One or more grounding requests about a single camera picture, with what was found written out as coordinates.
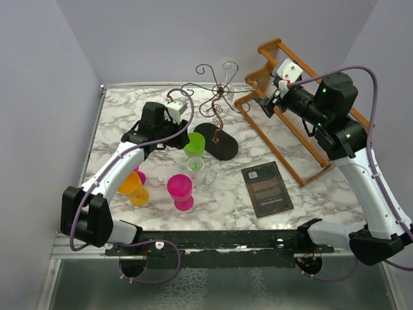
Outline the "clear wine glass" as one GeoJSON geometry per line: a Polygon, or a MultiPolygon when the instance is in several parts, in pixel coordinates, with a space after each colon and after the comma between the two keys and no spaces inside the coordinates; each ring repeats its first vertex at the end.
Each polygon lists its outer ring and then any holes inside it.
{"type": "Polygon", "coordinates": [[[189,158],[186,163],[187,175],[192,180],[193,188],[200,190],[205,181],[205,162],[201,157],[189,158]]]}
{"type": "Polygon", "coordinates": [[[233,78],[236,76],[239,67],[236,60],[231,57],[223,57],[219,60],[221,69],[223,70],[224,80],[222,82],[225,91],[225,98],[232,101],[234,98],[234,86],[232,84],[233,78]]]}

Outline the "green plastic wine glass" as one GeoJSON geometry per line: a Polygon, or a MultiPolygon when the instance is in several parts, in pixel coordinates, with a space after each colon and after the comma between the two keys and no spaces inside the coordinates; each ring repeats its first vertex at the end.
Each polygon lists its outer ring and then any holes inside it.
{"type": "Polygon", "coordinates": [[[198,132],[188,134],[189,143],[184,147],[184,152],[189,159],[202,158],[205,152],[205,138],[198,132]]]}

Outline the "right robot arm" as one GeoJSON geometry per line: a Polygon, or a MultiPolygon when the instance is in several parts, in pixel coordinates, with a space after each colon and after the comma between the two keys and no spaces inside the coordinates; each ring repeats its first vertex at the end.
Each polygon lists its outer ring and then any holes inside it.
{"type": "Polygon", "coordinates": [[[348,249],[365,265],[387,261],[412,243],[412,220],[391,193],[375,159],[372,130],[352,119],[350,110],[358,95],[351,77],[339,69],[318,76],[316,94],[303,88],[305,81],[275,78],[270,97],[255,95],[267,117],[274,108],[299,116],[330,161],[343,173],[365,215],[366,223],[336,225],[322,219],[298,228],[297,247],[310,253],[319,245],[348,249]]]}

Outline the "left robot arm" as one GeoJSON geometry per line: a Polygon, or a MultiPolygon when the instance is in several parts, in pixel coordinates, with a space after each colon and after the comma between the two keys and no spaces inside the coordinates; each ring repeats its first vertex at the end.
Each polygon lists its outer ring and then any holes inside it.
{"type": "Polygon", "coordinates": [[[87,245],[120,243],[125,253],[137,254],[143,245],[140,228],[113,220],[110,202],[129,174],[158,145],[183,149],[188,144],[188,121],[181,117],[187,107],[183,99],[145,103],[141,119],[122,135],[116,151],[100,170],[79,187],[69,186],[64,191],[60,231],[87,245]]]}

